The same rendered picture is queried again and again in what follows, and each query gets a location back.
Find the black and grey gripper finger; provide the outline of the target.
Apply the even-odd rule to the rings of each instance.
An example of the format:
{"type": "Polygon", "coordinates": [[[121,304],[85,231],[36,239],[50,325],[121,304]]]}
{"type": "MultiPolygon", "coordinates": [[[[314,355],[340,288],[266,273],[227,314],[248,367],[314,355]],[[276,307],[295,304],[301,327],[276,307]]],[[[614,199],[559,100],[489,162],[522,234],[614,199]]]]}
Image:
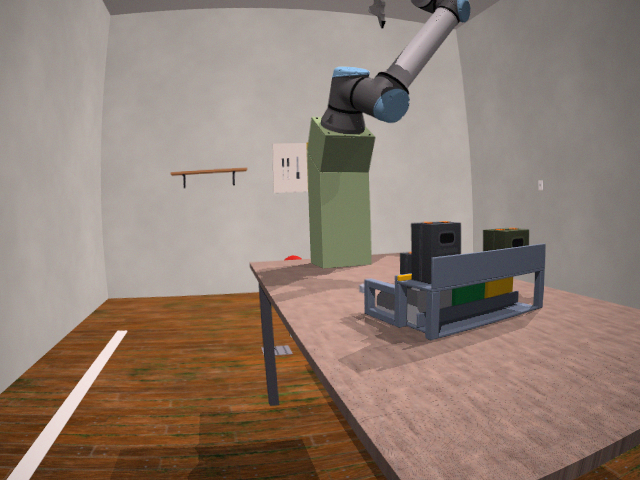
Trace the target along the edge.
{"type": "Polygon", "coordinates": [[[384,12],[384,8],[385,8],[385,1],[384,0],[374,0],[374,4],[372,6],[369,6],[368,11],[375,15],[378,16],[378,21],[380,24],[380,27],[383,29],[384,25],[385,25],[385,12],[384,12]]]}

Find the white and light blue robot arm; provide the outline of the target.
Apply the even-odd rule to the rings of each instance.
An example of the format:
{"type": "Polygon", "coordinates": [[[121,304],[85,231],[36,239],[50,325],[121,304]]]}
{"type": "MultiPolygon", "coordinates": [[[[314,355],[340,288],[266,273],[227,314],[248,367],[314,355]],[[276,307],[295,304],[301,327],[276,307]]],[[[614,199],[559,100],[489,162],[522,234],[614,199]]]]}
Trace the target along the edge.
{"type": "Polygon", "coordinates": [[[408,87],[454,27],[459,22],[467,22],[470,16],[468,0],[411,2],[433,15],[387,71],[379,72],[372,79],[366,69],[334,69],[328,108],[321,118],[325,129],[342,134],[363,133],[363,113],[387,123],[399,121],[409,108],[408,87]]]}

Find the green open bin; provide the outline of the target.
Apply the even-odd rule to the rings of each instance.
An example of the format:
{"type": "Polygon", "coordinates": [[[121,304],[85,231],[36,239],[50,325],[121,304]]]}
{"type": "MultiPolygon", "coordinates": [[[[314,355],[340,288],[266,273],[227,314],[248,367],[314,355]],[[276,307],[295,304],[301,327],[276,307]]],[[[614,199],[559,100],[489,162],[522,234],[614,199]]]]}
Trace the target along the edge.
{"type": "Polygon", "coordinates": [[[452,306],[485,298],[485,283],[452,289],[452,306]]]}

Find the yellow open bin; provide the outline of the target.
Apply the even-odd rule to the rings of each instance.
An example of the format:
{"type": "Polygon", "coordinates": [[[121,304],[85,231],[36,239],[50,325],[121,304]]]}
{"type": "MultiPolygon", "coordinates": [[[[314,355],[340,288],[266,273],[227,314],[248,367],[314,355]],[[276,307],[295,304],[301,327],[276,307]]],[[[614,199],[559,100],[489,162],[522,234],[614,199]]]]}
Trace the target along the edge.
{"type": "Polygon", "coordinates": [[[485,298],[513,292],[513,277],[485,283],[485,298]]]}

